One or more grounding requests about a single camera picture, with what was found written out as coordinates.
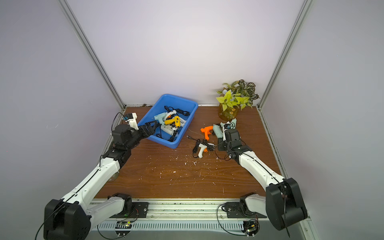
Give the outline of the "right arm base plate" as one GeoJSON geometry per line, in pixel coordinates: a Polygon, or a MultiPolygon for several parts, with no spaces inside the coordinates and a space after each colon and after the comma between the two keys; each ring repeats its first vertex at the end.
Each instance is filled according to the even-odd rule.
{"type": "Polygon", "coordinates": [[[230,219],[239,219],[239,218],[248,218],[248,219],[266,219],[267,216],[262,215],[257,212],[249,211],[244,204],[240,202],[227,202],[221,207],[221,210],[227,214],[227,218],[230,219]]]}

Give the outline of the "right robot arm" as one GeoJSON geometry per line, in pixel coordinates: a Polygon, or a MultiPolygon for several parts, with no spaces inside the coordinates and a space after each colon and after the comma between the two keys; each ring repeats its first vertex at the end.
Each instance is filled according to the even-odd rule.
{"type": "Polygon", "coordinates": [[[243,144],[238,130],[224,130],[218,148],[246,169],[266,193],[264,197],[258,194],[245,197],[247,210],[268,217],[279,231],[308,218],[298,182],[284,178],[261,161],[249,146],[243,144]]]}

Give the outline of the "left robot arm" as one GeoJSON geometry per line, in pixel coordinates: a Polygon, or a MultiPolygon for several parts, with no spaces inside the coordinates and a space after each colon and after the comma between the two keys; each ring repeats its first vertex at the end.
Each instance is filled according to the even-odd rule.
{"type": "Polygon", "coordinates": [[[141,140],[152,136],[158,121],[138,126],[136,120],[120,124],[112,131],[113,146],[101,156],[97,166],[72,191],[59,200],[51,200],[45,207],[41,226],[45,240],[84,240],[89,232],[106,219],[116,215],[131,215],[132,198],[114,194],[91,207],[90,204],[101,188],[125,165],[132,149],[141,140]]]}

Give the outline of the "large white glue gun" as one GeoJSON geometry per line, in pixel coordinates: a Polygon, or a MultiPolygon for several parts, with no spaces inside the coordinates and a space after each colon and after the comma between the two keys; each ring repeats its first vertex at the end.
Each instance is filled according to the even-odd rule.
{"type": "Polygon", "coordinates": [[[161,130],[170,136],[178,137],[181,127],[177,128],[172,127],[171,125],[161,125],[161,130]]]}

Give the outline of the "yellow glue gun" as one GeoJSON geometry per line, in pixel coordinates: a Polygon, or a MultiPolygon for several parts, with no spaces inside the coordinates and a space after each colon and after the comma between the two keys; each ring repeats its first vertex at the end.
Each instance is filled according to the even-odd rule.
{"type": "Polygon", "coordinates": [[[171,125],[174,128],[179,128],[181,126],[180,117],[176,116],[172,119],[165,120],[165,125],[171,125]]]}

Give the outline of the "mint glue gun with stick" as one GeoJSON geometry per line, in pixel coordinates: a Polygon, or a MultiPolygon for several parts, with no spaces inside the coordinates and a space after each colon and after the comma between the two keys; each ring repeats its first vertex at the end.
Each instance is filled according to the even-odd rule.
{"type": "Polygon", "coordinates": [[[213,131],[218,139],[222,139],[224,137],[221,125],[213,125],[213,131]]]}

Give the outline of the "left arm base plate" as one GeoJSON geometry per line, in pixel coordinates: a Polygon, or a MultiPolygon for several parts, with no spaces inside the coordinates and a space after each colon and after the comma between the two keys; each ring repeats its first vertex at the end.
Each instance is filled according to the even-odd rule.
{"type": "Polygon", "coordinates": [[[145,219],[149,210],[148,202],[133,202],[131,210],[124,210],[119,218],[145,219]]]}

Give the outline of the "white glue gun orange trigger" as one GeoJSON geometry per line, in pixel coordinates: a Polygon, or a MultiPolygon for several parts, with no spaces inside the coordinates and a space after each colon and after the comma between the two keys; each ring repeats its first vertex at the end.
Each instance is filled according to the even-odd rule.
{"type": "Polygon", "coordinates": [[[167,115],[166,115],[166,119],[169,118],[169,117],[172,116],[172,115],[175,115],[175,114],[177,114],[177,111],[176,111],[176,110],[173,110],[173,111],[167,113],[167,115]]]}

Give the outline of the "small white glue gun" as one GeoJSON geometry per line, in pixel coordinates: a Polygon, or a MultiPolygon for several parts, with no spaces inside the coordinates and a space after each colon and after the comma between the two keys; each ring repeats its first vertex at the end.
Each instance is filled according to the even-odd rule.
{"type": "Polygon", "coordinates": [[[201,159],[201,158],[203,158],[204,151],[207,149],[207,145],[199,144],[199,148],[200,148],[200,150],[199,150],[199,153],[198,153],[198,157],[201,159]]]}

